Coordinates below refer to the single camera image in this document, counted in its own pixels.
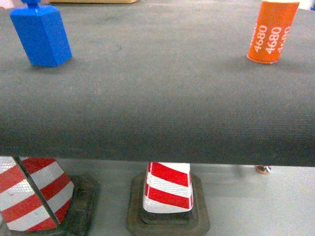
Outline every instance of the traffic cone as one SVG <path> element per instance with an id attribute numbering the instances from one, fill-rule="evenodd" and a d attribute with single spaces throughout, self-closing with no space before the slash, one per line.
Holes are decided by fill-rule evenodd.
<path id="1" fill-rule="evenodd" d="M 179 213 L 193 207 L 190 164 L 150 162 L 143 208 L 151 213 Z"/>
<path id="2" fill-rule="evenodd" d="M 57 227 L 67 213 L 73 187 L 55 159 L 0 157 L 0 211 L 10 230 Z"/>

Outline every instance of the orange can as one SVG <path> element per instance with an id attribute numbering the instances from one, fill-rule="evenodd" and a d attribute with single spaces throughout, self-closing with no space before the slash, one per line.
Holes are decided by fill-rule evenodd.
<path id="1" fill-rule="evenodd" d="M 263 63 L 276 63 L 292 26 L 299 0 L 263 0 L 248 59 Z"/>

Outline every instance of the blue block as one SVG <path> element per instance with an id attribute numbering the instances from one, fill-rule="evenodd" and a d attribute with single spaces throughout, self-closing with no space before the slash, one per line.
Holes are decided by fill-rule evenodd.
<path id="1" fill-rule="evenodd" d="M 16 8 L 10 17 L 32 65 L 58 66 L 72 57 L 57 8 Z"/>

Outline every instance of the cone base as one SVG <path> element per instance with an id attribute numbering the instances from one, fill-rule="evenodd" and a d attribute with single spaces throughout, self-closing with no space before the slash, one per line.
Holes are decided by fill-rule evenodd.
<path id="1" fill-rule="evenodd" d="M 1 236 L 85 236 L 87 235 L 94 215 L 99 196 L 99 184 L 90 176 L 72 176 L 73 196 L 63 222 L 51 230 L 13 231 L 3 223 Z"/>
<path id="2" fill-rule="evenodd" d="M 132 181 L 127 229 L 133 236 L 204 236 L 210 229 L 210 221 L 202 191 L 201 180 L 191 174 L 194 194 L 194 206 L 191 217 L 176 217 L 174 214 L 146 215 L 143 209 L 143 184 L 146 173 L 143 172 Z"/>

